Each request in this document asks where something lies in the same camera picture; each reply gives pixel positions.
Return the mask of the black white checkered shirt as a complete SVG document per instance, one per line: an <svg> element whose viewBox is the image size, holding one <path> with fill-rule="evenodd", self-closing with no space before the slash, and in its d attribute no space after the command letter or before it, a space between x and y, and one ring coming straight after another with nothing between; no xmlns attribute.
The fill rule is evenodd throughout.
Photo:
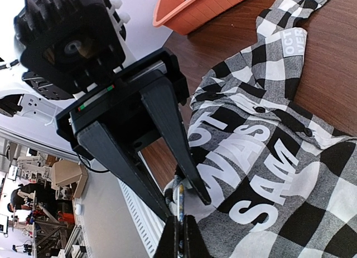
<svg viewBox="0 0 357 258"><path fill-rule="evenodd" d="M329 0L275 0L257 42L193 93L189 146L211 203L181 172L211 257L355 257L356 137L294 103L307 31Z"/></svg>

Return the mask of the round gold brooch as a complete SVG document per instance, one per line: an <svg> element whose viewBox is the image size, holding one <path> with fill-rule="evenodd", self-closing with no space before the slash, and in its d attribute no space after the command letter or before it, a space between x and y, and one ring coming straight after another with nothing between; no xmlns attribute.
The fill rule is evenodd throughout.
<svg viewBox="0 0 357 258"><path fill-rule="evenodd" d="M180 184L177 188L177 219L181 225L184 223L184 216L185 216L184 199L185 199L184 185Z"/></svg>

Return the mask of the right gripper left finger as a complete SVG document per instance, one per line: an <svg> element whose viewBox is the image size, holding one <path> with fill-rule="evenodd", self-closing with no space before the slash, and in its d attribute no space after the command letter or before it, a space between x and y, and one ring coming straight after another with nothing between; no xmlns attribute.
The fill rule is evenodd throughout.
<svg viewBox="0 0 357 258"><path fill-rule="evenodd" d="M179 239L180 223L176 216L169 216L153 258L177 258Z"/></svg>

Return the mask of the person in background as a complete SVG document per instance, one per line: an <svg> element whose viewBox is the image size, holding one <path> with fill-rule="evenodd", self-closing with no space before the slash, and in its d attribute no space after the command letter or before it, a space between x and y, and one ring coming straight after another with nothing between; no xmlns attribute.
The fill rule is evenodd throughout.
<svg viewBox="0 0 357 258"><path fill-rule="evenodd" d="M39 183L30 183L27 185L20 184L18 189L11 193L10 203L7 205L9 212L14 210L31 210L31 206L27 206L27 202L31 202L31 194L35 193L37 203L40 203L52 215L57 211L57 202L55 199L55 191L49 187Z"/></svg>

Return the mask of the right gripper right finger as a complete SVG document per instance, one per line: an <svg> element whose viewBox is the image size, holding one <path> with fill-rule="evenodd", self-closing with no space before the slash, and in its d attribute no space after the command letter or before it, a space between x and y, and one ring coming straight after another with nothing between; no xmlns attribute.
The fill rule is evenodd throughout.
<svg viewBox="0 0 357 258"><path fill-rule="evenodd" d="M189 258L210 258L194 216L186 215L183 223L183 256Z"/></svg>

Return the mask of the orange plastic basin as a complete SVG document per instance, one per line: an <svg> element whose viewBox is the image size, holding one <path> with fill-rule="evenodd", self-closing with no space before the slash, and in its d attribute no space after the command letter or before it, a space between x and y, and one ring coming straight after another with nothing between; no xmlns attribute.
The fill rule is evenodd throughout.
<svg viewBox="0 0 357 258"><path fill-rule="evenodd" d="M152 24L188 35L245 0L158 0Z"/></svg>

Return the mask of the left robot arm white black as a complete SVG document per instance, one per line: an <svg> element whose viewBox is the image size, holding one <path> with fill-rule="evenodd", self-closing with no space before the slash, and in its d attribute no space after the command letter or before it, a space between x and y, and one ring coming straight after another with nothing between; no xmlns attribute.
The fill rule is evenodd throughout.
<svg viewBox="0 0 357 258"><path fill-rule="evenodd" d="M99 162L162 220L170 214L139 152L162 138L201 202L211 203L190 153L180 105L189 98L177 57L136 60L119 0L25 0L14 17L20 78L1 81L1 114L53 125L79 156Z"/></svg>

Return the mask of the white round brooch backing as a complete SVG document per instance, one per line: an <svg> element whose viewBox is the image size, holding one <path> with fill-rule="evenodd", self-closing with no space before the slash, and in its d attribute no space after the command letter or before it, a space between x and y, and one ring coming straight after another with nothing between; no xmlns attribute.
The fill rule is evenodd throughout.
<svg viewBox="0 0 357 258"><path fill-rule="evenodd" d="M163 194L166 205L173 215L177 215L177 191L182 179L175 177L165 187Z"/></svg>

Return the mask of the aluminium front rail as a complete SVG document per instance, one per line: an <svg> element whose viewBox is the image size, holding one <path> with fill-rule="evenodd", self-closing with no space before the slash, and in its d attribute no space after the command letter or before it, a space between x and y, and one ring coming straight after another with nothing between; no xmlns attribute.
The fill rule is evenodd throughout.
<svg viewBox="0 0 357 258"><path fill-rule="evenodd" d="M128 185L120 179L118 183L147 255L148 257L153 257L162 236L165 222L162 221Z"/></svg>

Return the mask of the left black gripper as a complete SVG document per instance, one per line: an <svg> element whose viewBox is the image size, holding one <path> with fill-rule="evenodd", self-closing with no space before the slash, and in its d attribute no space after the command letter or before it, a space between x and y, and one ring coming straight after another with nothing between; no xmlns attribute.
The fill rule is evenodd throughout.
<svg viewBox="0 0 357 258"><path fill-rule="evenodd" d="M56 132L74 152L94 157L110 170L165 221L171 212L162 191L130 147L140 151L162 137L203 204L209 205L179 112L178 103L186 100L187 81L178 58L161 48L57 114Z"/></svg>

